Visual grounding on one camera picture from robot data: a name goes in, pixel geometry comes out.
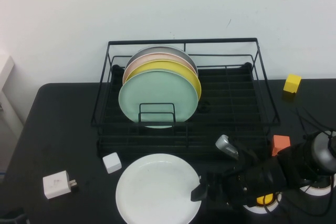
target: light green plate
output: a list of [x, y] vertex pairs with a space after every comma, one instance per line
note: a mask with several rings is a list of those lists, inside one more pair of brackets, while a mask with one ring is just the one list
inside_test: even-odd
[[[179, 74], [165, 70], [144, 71], [129, 79], [119, 92], [119, 106], [133, 122], [139, 121], [140, 103], [174, 103], [177, 122], [184, 122], [195, 112], [198, 104], [193, 85]], [[141, 112], [173, 112], [171, 104], [141, 105]], [[173, 122], [168, 113], [141, 113], [141, 122]], [[167, 126], [148, 126], [167, 128]]]

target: table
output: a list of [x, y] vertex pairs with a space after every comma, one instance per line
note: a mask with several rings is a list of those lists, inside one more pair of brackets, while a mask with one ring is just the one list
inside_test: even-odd
[[[269, 85], [282, 121], [272, 134], [289, 135], [292, 144], [302, 142], [302, 127], [290, 110], [304, 106], [323, 124], [336, 128], [336, 79], [302, 80], [295, 104], [281, 99], [284, 80]], [[115, 188], [128, 163], [107, 174], [97, 156], [97, 130], [90, 120], [98, 91], [97, 83], [55, 83], [42, 86], [36, 96], [7, 175], [0, 186], [0, 209], [23, 207], [34, 223], [124, 223], [118, 213]], [[315, 129], [307, 125], [307, 131]], [[191, 163], [197, 172], [209, 164]], [[66, 170], [78, 183], [78, 192], [47, 200], [44, 176]], [[286, 223], [270, 215], [206, 212], [201, 206], [192, 223]], [[336, 219], [331, 210], [325, 217], [309, 217], [289, 207], [293, 223], [316, 223]]]

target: plate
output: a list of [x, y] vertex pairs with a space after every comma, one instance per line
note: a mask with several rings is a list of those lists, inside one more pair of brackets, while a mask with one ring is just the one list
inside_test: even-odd
[[184, 60], [183, 58], [176, 56], [176, 55], [172, 55], [172, 54], [166, 54], [166, 53], [150, 53], [147, 55], [140, 55], [138, 56], [136, 59], [134, 59], [130, 64], [128, 64], [125, 68], [125, 72], [122, 76], [122, 81], [123, 83], [126, 82], [127, 77], [130, 75], [130, 73], [136, 69], [137, 67], [149, 62], [149, 61], [153, 61], [153, 60], [170, 60], [170, 61], [175, 61], [178, 62], [184, 66], [186, 66], [187, 68], [189, 68], [191, 71], [193, 71], [196, 75], [197, 72], [195, 71], [195, 69], [193, 68], [193, 66], [190, 65], [189, 62], [187, 62], [186, 60]]
[[135, 55], [131, 57], [131, 59], [126, 65], [126, 68], [128, 67], [129, 64], [131, 64], [134, 60], [138, 59], [139, 57], [152, 53], [164, 53], [181, 57], [193, 67], [193, 69], [196, 71], [196, 74], [198, 75], [196, 64], [185, 51], [182, 51], [172, 46], [165, 46], [165, 45], [148, 46], [139, 50]]
[[128, 224], [187, 224], [201, 201], [190, 200], [199, 185], [196, 171], [183, 159], [152, 154], [133, 162], [121, 175], [115, 200]]
[[[129, 79], [119, 92], [120, 109], [133, 122], [139, 121], [140, 103], [173, 103], [176, 121], [184, 122], [194, 114], [198, 96], [193, 85], [183, 76], [169, 70], [152, 69]], [[147, 112], [141, 114], [142, 122], [173, 122], [171, 104], [145, 104], [141, 106], [141, 112]]]
[[201, 88], [201, 83], [199, 82], [197, 75], [193, 71], [191, 71], [189, 68], [187, 68], [186, 66], [180, 63], [177, 63], [175, 61], [171, 61], [171, 60], [153, 60], [153, 61], [144, 63], [141, 66], [134, 69], [128, 75], [125, 82], [127, 82], [130, 78], [132, 78], [136, 74], [139, 74], [141, 72], [144, 72], [150, 69], [163, 69], [163, 70], [170, 70], [175, 73], [178, 73], [179, 75], [187, 79], [194, 86], [197, 92], [198, 99], [200, 99], [202, 88]]

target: orange block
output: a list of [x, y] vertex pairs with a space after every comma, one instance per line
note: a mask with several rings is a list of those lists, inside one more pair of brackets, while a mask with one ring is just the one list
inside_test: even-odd
[[272, 139], [272, 156], [275, 156], [282, 149], [290, 146], [290, 139], [288, 136], [274, 135]]

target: white cube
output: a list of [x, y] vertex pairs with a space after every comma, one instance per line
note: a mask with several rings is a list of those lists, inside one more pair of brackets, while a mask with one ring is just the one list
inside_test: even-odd
[[116, 152], [103, 157], [103, 162], [108, 173], [113, 173], [121, 168], [121, 162]]
[[47, 199], [71, 192], [69, 185], [69, 175], [66, 170], [44, 177], [43, 188]]

